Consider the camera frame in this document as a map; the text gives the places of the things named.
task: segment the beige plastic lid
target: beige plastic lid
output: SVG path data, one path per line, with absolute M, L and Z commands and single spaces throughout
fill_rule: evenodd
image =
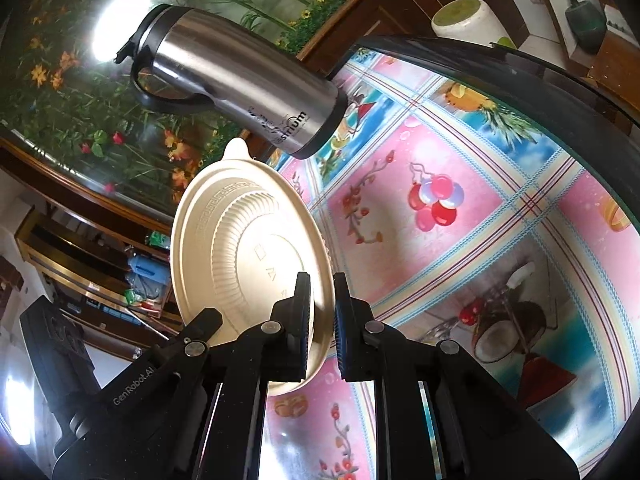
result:
M 210 346 L 235 340 L 293 296 L 298 272 L 311 277 L 309 352 L 302 383 L 270 383 L 269 394 L 309 381 L 326 358 L 334 330 L 334 281 L 324 241 L 302 199 L 266 164 L 231 140 L 180 200 L 171 236 L 171 277 L 185 324 L 205 307 L 222 313 Z

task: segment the green vase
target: green vase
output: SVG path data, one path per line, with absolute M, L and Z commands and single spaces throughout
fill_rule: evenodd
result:
M 590 1 L 569 0 L 564 15 L 575 39 L 588 54 L 597 54 L 607 33 L 607 19 Z

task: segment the table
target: table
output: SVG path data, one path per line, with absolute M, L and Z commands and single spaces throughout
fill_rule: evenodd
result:
M 334 81 L 350 98 L 334 136 L 313 158 L 270 160 L 334 270 L 377 319 L 483 361 L 584 475 L 638 400 L 638 232 L 575 159 L 488 96 L 365 49 Z M 524 344 L 495 301 L 522 267 L 508 301 Z M 372 384 L 343 382 L 334 354 L 268 400 L 262 474 L 375 478 Z

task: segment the pineapple print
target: pineapple print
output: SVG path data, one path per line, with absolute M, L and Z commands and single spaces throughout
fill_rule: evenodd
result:
M 499 105 L 475 90 L 460 83 L 454 83 L 445 94 L 447 103 L 463 112 L 480 112 L 495 135 L 500 135 L 504 142 L 513 149 L 516 142 L 537 143 L 532 133 L 539 133 L 537 128 L 516 112 Z

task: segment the thermos handle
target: thermos handle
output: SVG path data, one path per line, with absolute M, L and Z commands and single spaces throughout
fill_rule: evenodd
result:
M 144 47 L 133 59 L 131 67 L 131 84 L 135 90 L 138 102 L 148 110 L 161 114 L 188 115 L 204 112 L 214 108 L 213 102 L 203 94 L 193 94 L 184 99 L 168 99 L 148 92 L 138 80 L 140 70 L 151 68 L 151 56 L 148 46 Z

